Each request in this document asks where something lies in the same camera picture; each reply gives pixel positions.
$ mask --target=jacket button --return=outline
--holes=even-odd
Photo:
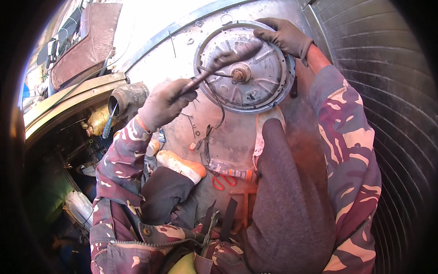
[[[151,232],[150,232],[149,229],[147,229],[147,228],[144,228],[144,229],[143,229],[143,233],[144,233],[146,236],[150,236],[150,235],[151,235]]]

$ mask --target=camouflage jacket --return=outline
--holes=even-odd
[[[336,219],[336,245],[324,272],[369,273],[374,265],[371,220],[381,192],[373,151],[374,130],[362,99],[334,66],[323,68],[309,90],[328,171],[328,193]],[[140,181],[150,135],[132,119],[119,131],[96,169],[97,196],[90,230],[94,274],[157,273],[178,244],[202,242],[200,227],[141,223]],[[198,274],[250,273],[239,243],[212,241],[211,260],[195,255]]]

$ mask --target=gray glove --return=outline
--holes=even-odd
[[[182,94],[181,89],[190,81],[178,79],[153,89],[145,104],[138,109],[138,116],[148,130],[156,132],[157,128],[170,123],[198,96],[194,90]]]
[[[295,58],[300,58],[307,67],[306,55],[310,44],[314,42],[312,38],[307,37],[288,20],[267,17],[257,19],[256,21],[270,26],[276,32],[264,28],[256,28],[254,36],[276,44],[283,52]]]

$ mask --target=pants leg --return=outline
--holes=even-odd
[[[253,224],[243,232],[248,265],[256,273],[321,273],[336,232],[327,190],[297,169],[278,119],[262,134]]]
[[[161,225],[170,222],[175,205],[184,202],[195,184],[184,175],[159,167],[141,189],[146,202],[141,206],[142,223]]]

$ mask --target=orange shoe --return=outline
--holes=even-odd
[[[255,120],[255,130],[257,136],[255,138],[255,147],[254,153],[252,153],[252,162],[254,164],[255,170],[257,170],[257,161],[263,152],[263,148],[265,147],[265,141],[263,140],[263,135],[261,134],[261,130],[263,129],[263,125],[270,118],[277,118],[280,120],[281,126],[283,127],[283,131],[286,132],[286,122],[284,121],[283,112],[281,111],[279,106],[276,106],[268,111],[257,114],[257,118]]]
[[[157,161],[163,166],[191,179],[194,184],[199,183],[207,175],[207,170],[201,163],[184,160],[170,150],[159,151]]]

